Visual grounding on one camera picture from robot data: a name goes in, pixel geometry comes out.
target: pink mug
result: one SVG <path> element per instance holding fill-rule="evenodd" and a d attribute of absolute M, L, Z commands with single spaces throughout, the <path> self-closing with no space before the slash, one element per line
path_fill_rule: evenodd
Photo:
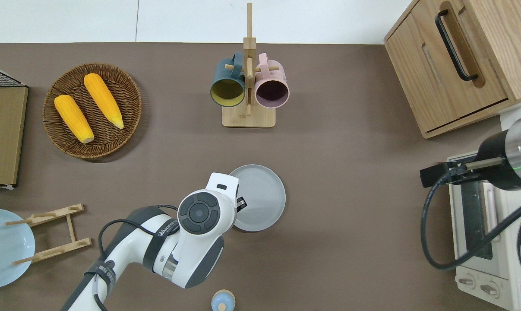
<path fill-rule="evenodd" d="M 278 70 L 269 71 L 269 67 L 277 66 Z M 282 65 L 268 59 L 266 53 L 259 54 L 260 73 L 255 75 L 256 102 L 266 108 L 278 108 L 289 99 L 289 86 Z"/>

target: table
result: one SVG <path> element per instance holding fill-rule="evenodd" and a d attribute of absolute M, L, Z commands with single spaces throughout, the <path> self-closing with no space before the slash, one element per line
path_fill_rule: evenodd
<path fill-rule="evenodd" d="M 183 290 L 130 265 L 106 300 L 110 310 L 209 310 L 219 289 L 239 310 L 491 310 L 430 267 L 420 246 L 427 189 L 418 171 L 471 152 L 499 132 L 491 118 L 424 140 L 383 45 L 260 44 L 282 63 L 290 100 L 270 129 L 226 128 L 209 96 L 219 59 L 240 44 L 0 44 L 0 68 L 26 83 L 19 185 L 0 208 L 22 217 L 83 203 L 73 217 L 93 246 L 33 263 L 0 288 L 0 310 L 59 309 L 99 256 L 97 234 L 135 208 L 177 205 L 211 172 L 264 165 L 287 192 L 280 220 L 263 232 L 231 229 L 209 278 Z M 112 63 L 143 95 L 135 136 L 112 157 L 87 162 L 59 151 L 41 122 L 51 84 L 82 63 Z M 450 260 L 448 193 L 437 194 L 431 250 Z M 66 243 L 66 224 L 36 228 L 37 251 Z M 107 243 L 116 228 L 104 236 Z"/>

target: mug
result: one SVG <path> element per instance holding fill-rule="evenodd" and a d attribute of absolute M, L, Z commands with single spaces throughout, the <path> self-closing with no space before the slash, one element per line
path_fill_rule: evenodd
<path fill-rule="evenodd" d="M 268 67 L 277 66 L 278 70 L 269 71 Z M 260 73 L 255 75 L 256 102 L 266 108 L 278 108 L 289 99 L 289 87 L 282 65 L 268 59 L 266 53 L 259 54 Z"/>
<path fill-rule="evenodd" d="M 225 65 L 233 65 L 233 69 L 226 69 Z M 245 98 L 245 76 L 241 72 L 243 55 L 233 54 L 233 58 L 219 61 L 215 69 L 215 77 L 211 86 L 211 97 L 223 107 L 233 107 L 240 104 Z"/>

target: mug handle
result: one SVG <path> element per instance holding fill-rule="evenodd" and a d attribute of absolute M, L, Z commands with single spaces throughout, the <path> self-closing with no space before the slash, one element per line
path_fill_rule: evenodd
<path fill-rule="evenodd" d="M 269 79 L 270 70 L 268 69 L 268 55 L 266 53 L 259 54 L 259 67 L 262 79 Z"/>
<path fill-rule="evenodd" d="M 233 79 L 238 79 L 241 74 L 241 68 L 243 68 L 243 54 L 235 52 L 231 61 L 233 61 L 233 69 L 231 70 L 230 76 Z"/>

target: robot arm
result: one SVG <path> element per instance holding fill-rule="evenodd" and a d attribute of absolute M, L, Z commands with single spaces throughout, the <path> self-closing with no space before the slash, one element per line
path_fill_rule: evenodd
<path fill-rule="evenodd" d="M 222 234 L 235 223 L 238 182 L 230 175 L 213 173 L 205 189 L 183 199 L 177 220 L 156 206 L 134 210 L 127 220 L 153 235 L 135 225 L 122 224 L 105 250 L 106 258 L 90 266 L 61 309 L 101 310 L 102 302 L 132 262 L 182 288 L 203 282 L 224 248 Z"/>

